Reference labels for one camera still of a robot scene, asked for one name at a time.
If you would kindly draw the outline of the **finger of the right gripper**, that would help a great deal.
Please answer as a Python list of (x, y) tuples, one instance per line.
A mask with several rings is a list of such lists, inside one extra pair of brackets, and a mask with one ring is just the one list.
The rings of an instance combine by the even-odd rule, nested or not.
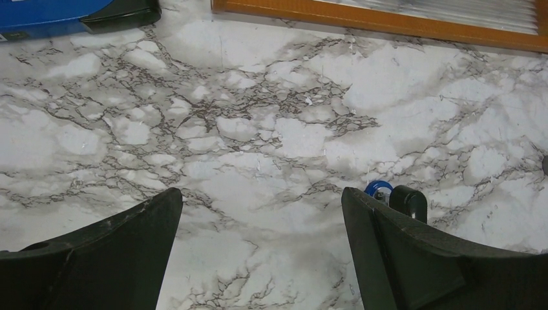
[(406, 185), (398, 185), (390, 193), (388, 206), (422, 223), (427, 223), (426, 196)]

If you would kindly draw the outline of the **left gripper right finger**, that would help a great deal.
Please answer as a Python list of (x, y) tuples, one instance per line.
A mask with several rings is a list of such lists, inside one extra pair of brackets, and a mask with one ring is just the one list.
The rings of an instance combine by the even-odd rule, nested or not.
[(546, 309), (547, 255), (440, 231), (343, 190), (342, 212), (365, 309)]

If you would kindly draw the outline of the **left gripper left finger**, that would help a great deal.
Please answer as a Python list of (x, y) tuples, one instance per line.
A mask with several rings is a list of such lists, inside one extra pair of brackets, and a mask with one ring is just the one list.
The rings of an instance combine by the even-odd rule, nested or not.
[(154, 309), (183, 209), (175, 188), (70, 233), (1, 252), (2, 309)]

